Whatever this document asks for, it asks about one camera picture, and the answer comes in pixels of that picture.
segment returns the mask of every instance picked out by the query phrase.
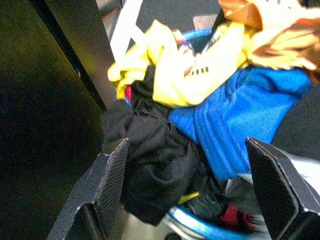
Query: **orange fabric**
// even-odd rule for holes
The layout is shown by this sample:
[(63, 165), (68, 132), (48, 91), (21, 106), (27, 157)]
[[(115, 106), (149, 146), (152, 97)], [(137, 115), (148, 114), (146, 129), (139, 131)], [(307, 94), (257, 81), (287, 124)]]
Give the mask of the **orange fabric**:
[(320, 83), (320, 73), (307, 70), (306, 74), (308, 74), (310, 82), (312, 83), (313, 86), (316, 86)]
[(320, 8), (296, 0), (219, 0), (226, 19), (259, 29), (248, 61), (273, 69), (320, 69)]

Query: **yellow strap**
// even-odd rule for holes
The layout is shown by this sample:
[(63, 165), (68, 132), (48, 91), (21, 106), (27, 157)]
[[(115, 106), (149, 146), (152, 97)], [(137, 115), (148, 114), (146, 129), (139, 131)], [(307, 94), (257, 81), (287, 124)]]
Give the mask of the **yellow strap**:
[(188, 194), (188, 195), (184, 195), (184, 196), (182, 196), (181, 198), (180, 198), (180, 200), (179, 200), (179, 204), (183, 204), (183, 203), (185, 203), (185, 202), (187, 202), (187, 201), (189, 201), (189, 200), (191, 200), (191, 199), (193, 199), (193, 198), (195, 198), (195, 197), (197, 197), (197, 196), (199, 196), (200, 195), (200, 193), (198, 192), (198, 191), (196, 191), (196, 192), (193, 192), (193, 193), (190, 193), (190, 194)]

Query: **black panel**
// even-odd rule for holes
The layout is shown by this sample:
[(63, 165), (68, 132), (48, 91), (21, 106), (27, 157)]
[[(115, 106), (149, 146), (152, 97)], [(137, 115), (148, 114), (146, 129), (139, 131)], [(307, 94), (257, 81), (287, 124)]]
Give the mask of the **black panel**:
[(100, 95), (98, 94), (98, 91), (96, 90), (94, 84), (92, 83), (87, 71), (85, 70), (83, 64), (80, 62), (77, 54), (70, 45), (68, 39), (66, 38), (60, 25), (58, 24), (55, 16), (49, 9), (47, 3), (42, 0), (30, 0), (30, 2), (39, 14), (39, 16), (41, 17), (41, 19), (43, 20), (44, 24), (46, 25), (52, 36), (55, 38), (56, 42), (59, 44), (63, 53), (73, 66), (75, 72), (79, 75), (82, 83), (84, 84), (88, 92), (91, 94), (94, 101), (102, 110), (106, 110), (106, 106), (102, 101)]
[(272, 239), (320, 239), (319, 195), (313, 194), (291, 157), (254, 138), (247, 138), (246, 146), (254, 191)]
[(45, 239), (100, 151), (102, 112), (29, 1), (0, 16), (0, 239)]
[(107, 77), (115, 61), (95, 0), (46, 0), (88, 76), (109, 107), (116, 96)]
[(86, 232), (92, 240), (105, 239), (110, 234), (122, 191), (128, 145), (127, 138), (120, 139), (108, 146), (111, 154), (98, 155), (73, 186), (47, 240), (79, 240)]

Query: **gray floor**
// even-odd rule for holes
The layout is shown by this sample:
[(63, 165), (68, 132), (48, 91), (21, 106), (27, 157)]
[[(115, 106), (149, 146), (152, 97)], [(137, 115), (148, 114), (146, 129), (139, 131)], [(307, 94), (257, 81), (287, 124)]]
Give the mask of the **gray floor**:
[(164, 240), (173, 231), (161, 222), (157, 227), (145, 224), (119, 207), (108, 240)]

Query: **red fabric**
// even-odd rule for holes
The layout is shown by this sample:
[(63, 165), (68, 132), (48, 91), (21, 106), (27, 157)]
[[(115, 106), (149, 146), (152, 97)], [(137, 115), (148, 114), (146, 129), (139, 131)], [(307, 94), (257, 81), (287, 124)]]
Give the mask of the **red fabric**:
[(246, 225), (246, 226), (251, 226), (251, 224), (250, 224), (250, 222), (249, 222), (249, 219), (248, 219), (248, 214), (246, 214), (246, 213), (244, 213), (243, 215), (242, 215), (242, 221), (244, 222), (244, 224)]
[(126, 86), (124, 89), (124, 96), (132, 103), (132, 88), (131, 86)]
[(238, 225), (238, 208), (235, 205), (230, 204), (220, 219), (226, 224)]

